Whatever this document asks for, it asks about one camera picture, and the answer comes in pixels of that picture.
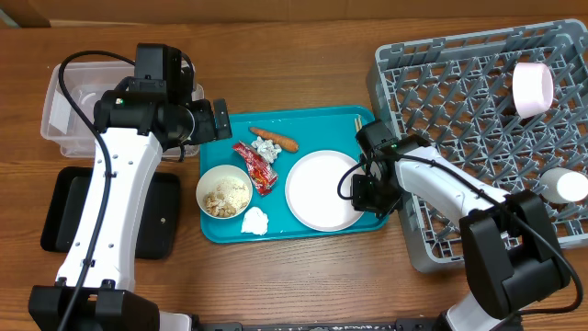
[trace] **white plate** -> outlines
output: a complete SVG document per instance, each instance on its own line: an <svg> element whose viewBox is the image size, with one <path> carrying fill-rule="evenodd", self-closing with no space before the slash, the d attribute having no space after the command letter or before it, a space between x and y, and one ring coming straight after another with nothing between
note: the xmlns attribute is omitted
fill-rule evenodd
<svg viewBox="0 0 588 331"><path fill-rule="evenodd" d="M339 180L357 162L335 151L319 151L302 157L290 169L286 180L288 207L304 225L325 232L343 230L353 225L362 211L355 211L351 200L337 195ZM353 174L363 174L361 169ZM341 187L344 196L350 195L351 176Z"/></svg>

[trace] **plastic container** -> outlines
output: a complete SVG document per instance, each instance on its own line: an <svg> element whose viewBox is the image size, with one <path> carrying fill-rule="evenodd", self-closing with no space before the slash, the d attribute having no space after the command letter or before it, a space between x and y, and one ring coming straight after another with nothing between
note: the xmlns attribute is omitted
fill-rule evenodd
<svg viewBox="0 0 588 331"><path fill-rule="evenodd" d="M59 88L57 73L60 65L53 69L40 124L40 135L58 143L61 152L67 157L94 157L94 137L82 120L71 108ZM64 73L64 80L70 95L84 114L94 121L94 104L104 92L113 89L122 78L132 76L133 66L122 61L69 63ZM202 99L202 86L192 93L192 99ZM186 146L186 156L198 153L199 146ZM179 148L164 153L167 157L179 157Z"/></svg>
<svg viewBox="0 0 588 331"><path fill-rule="evenodd" d="M399 139L419 134L486 184L540 194L539 178L551 168L588 173L587 40L584 24L567 19L383 45L367 76L371 104ZM527 119L509 91L518 63L543 63L553 77L549 110ZM413 266L462 267L457 229L425 201L405 197L400 219ZM588 200L545 206L562 247L588 244Z"/></svg>

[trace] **black tray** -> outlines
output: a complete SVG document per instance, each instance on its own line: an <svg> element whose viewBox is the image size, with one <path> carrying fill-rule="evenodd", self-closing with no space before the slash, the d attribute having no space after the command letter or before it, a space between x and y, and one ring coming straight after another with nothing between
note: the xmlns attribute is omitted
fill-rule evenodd
<svg viewBox="0 0 588 331"><path fill-rule="evenodd" d="M92 168L68 166L57 176L47 220L40 238L49 252L67 253L75 238ZM179 211L180 181L176 175L155 173L141 219L136 258L160 259L172 251Z"/></svg>

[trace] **white bowl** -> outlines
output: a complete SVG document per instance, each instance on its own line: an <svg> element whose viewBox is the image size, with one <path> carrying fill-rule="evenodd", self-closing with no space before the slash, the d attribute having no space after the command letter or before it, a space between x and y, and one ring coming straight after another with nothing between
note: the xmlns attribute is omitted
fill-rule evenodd
<svg viewBox="0 0 588 331"><path fill-rule="evenodd" d="M210 213L206 211L206 201L205 197L210 192L214 191L219 182L226 177L235 177L240 179L245 186L249 189L249 200L247 201L247 205L244 208L241 208L231 217L218 217L212 216ZM251 198L254 195L254 188L251 184L251 179L249 176L242 171L240 168L234 165L218 165L213 167L211 170L207 171L204 176L200 178L198 184L196 186L196 201L198 202L198 206L200 209L204 211L208 216L219 219L219 220L229 220L233 217L239 216L242 212L244 212L247 207L249 207L249 203L251 203Z"/></svg>

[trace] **cardboard wall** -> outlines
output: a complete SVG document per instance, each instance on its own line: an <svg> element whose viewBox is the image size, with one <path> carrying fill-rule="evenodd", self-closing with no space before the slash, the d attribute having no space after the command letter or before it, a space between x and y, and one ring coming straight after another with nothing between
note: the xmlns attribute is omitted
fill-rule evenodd
<svg viewBox="0 0 588 331"><path fill-rule="evenodd" d="M0 8L22 28L48 28L49 20L29 0L0 0Z"/></svg>
<svg viewBox="0 0 588 331"><path fill-rule="evenodd" d="M0 0L50 22L198 23L588 14L588 0Z"/></svg>

